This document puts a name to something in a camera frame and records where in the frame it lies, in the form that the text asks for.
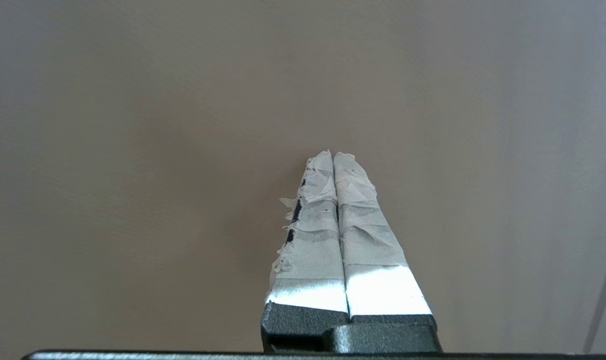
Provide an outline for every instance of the gray background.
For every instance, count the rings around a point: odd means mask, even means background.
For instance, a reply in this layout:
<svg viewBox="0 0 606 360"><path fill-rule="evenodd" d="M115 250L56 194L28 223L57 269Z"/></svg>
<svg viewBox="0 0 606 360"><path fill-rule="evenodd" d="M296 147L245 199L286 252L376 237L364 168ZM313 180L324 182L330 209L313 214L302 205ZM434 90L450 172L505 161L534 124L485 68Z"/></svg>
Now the gray background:
<svg viewBox="0 0 606 360"><path fill-rule="evenodd" d="M258 351L327 148L445 350L606 352L606 1L0 1L0 359Z"/></svg>

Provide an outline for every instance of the black plastic mount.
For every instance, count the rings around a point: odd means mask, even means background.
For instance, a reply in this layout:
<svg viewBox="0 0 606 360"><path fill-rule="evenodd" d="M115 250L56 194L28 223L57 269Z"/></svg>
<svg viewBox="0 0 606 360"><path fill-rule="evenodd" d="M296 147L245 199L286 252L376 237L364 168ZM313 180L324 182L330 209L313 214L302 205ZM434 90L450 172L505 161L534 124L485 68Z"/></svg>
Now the black plastic mount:
<svg viewBox="0 0 606 360"><path fill-rule="evenodd" d="M440 353L436 321L427 315L353 316L346 312L267 303L261 319L267 354Z"/></svg>

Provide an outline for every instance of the gray line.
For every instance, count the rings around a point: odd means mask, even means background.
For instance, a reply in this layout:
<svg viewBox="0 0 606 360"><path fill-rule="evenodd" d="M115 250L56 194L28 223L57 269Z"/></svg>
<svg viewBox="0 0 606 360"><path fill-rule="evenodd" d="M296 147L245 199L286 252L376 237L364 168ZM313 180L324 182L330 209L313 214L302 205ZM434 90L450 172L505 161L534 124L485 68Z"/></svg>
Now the gray line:
<svg viewBox="0 0 606 360"><path fill-rule="evenodd" d="M600 289L600 294L598 295L598 301L596 302L596 307L594 309L594 315L591 318L591 323L589 324L587 337L585 338L585 344L583 346L583 352L585 354L591 353L591 348L594 346L594 340L596 339L596 333L598 332L598 326L600 326L600 320L603 318L603 313L605 312L605 306L606 306L606 272L605 272L605 280L603 280L603 287L601 287L601 289Z"/></svg>

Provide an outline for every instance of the white tape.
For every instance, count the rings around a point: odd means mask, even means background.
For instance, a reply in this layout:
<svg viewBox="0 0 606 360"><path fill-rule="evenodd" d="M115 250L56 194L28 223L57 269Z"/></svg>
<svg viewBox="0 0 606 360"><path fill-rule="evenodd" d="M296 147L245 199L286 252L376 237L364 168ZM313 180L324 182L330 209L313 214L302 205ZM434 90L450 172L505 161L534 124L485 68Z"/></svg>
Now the white tape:
<svg viewBox="0 0 606 360"><path fill-rule="evenodd" d="M293 241L278 251L266 303L348 312L336 218L336 189L331 153L307 161L298 189L298 219L287 226ZM298 199L281 199L295 209Z"/></svg>
<svg viewBox="0 0 606 360"><path fill-rule="evenodd" d="M349 316L431 314L365 170L339 152L334 173Z"/></svg>

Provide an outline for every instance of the beige wall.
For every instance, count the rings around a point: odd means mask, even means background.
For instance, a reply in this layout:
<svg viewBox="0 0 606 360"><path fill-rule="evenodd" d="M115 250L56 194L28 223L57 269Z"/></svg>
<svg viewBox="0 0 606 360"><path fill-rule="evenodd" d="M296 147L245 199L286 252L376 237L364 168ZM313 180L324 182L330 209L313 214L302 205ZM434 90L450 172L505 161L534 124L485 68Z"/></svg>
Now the beige wall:
<svg viewBox="0 0 606 360"><path fill-rule="evenodd" d="M277 199L327 148L445 350L584 349L606 2L0 1L0 359L260 350Z"/></svg>

